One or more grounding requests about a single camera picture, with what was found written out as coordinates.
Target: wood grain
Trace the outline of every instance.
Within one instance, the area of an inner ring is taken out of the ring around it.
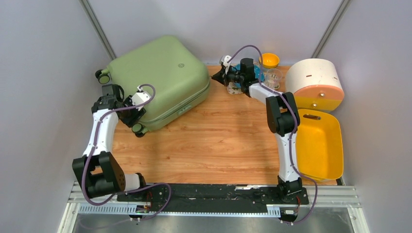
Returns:
[[[212,75],[220,67],[208,69]],[[289,67],[279,69],[285,76]],[[211,81],[203,103],[159,131],[137,138],[120,122],[113,154],[125,173],[140,172],[149,183],[277,184],[279,173],[265,106],[245,95],[228,94],[216,81]]]

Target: yellow tray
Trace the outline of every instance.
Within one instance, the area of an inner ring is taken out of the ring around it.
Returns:
[[[338,120],[327,113],[299,109],[296,135],[299,171],[315,180],[334,180],[343,174],[342,134]]]

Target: white wall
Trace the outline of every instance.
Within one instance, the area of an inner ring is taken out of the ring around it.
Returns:
[[[76,0],[0,10],[0,231],[56,232],[108,62]]]
[[[172,34],[206,63],[254,44],[292,64],[312,56],[342,0],[89,1],[117,56]]]
[[[344,177],[356,186],[372,233],[410,232],[412,2],[354,0],[320,58],[345,91]]]

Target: suitcase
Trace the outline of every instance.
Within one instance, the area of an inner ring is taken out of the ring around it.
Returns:
[[[105,79],[99,82],[108,82],[108,76],[124,89],[125,97],[144,83],[156,89],[154,99],[144,106],[146,113],[132,126],[136,136],[161,129],[204,101],[210,86],[205,64],[174,36],[163,36],[116,58],[101,71],[99,77]],[[151,88],[143,89],[152,94]]]

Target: blue bowl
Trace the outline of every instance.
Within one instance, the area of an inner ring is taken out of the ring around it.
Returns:
[[[240,70],[240,64],[237,64],[235,66],[235,69]],[[258,79],[259,77],[259,73],[260,73],[260,67],[255,65],[255,78]],[[265,81],[265,74],[262,72],[262,75],[260,76],[260,81],[264,82]],[[240,84],[239,83],[235,83],[235,85],[240,88]]]

